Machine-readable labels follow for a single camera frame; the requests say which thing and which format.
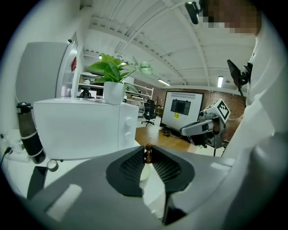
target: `wooden floor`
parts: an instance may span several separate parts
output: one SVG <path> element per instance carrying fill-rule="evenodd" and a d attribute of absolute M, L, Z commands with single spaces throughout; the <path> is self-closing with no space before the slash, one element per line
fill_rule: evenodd
<path fill-rule="evenodd" d="M 148 143 L 157 146 L 174 148 L 180 151 L 195 152 L 197 147 L 181 138 L 166 137 L 161 132 L 162 127 L 150 125 L 136 129 L 135 140 L 142 146 Z"/>

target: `microwave knob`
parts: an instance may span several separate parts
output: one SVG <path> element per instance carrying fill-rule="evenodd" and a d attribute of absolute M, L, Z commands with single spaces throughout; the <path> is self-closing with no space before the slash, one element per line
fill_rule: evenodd
<path fill-rule="evenodd" d="M 132 126 L 132 123 L 133 123 L 133 119 L 131 117 L 127 117 L 126 121 L 125 121 L 125 124 L 127 126 Z"/>
<path fill-rule="evenodd" d="M 126 132 L 124 135 L 126 140 L 128 140 L 132 136 L 130 132 Z"/>

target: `refrigerator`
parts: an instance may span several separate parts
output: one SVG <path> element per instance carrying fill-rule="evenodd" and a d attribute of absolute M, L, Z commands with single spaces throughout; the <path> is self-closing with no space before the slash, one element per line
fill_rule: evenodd
<path fill-rule="evenodd" d="M 18 100 L 33 106 L 36 101 L 71 95 L 74 97 L 72 83 L 76 56 L 75 42 L 28 43 L 18 69 Z"/>

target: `office chair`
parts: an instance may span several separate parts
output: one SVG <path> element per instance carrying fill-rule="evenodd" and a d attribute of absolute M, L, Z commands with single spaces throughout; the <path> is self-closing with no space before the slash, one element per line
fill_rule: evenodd
<path fill-rule="evenodd" d="M 156 118 L 156 113 L 155 113 L 156 105 L 154 104 L 154 101 L 152 102 L 153 103 L 148 103 L 148 102 L 144 103 L 145 112 L 143 113 L 143 117 L 146 119 L 146 121 L 142 121 L 141 124 L 147 123 L 146 126 L 148 124 L 155 125 L 154 122 L 150 121 L 151 119 Z"/>

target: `potted plant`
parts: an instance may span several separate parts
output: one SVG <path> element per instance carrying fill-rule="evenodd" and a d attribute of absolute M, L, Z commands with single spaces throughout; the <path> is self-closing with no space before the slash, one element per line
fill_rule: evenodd
<path fill-rule="evenodd" d="M 97 79 L 93 83 L 104 83 L 104 99 L 107 104 L 120 105 L 125 96 L 127 87 L 134 92 L 137 89 L 130 83 L 123 80 L 135 71 L 145 74 L 151 74 L 151 66 L 147 62 L 142 62 L 140 65 L 133 57 L 135 69 L 126 70 L 124 66 L 129 65 L 121 60 L 117 60 L 104 53 L 101 54 L 101 61 L 96 62 L 88 67 L 88 69 L 96 72 L 103 72 L 104 76 Z"/>

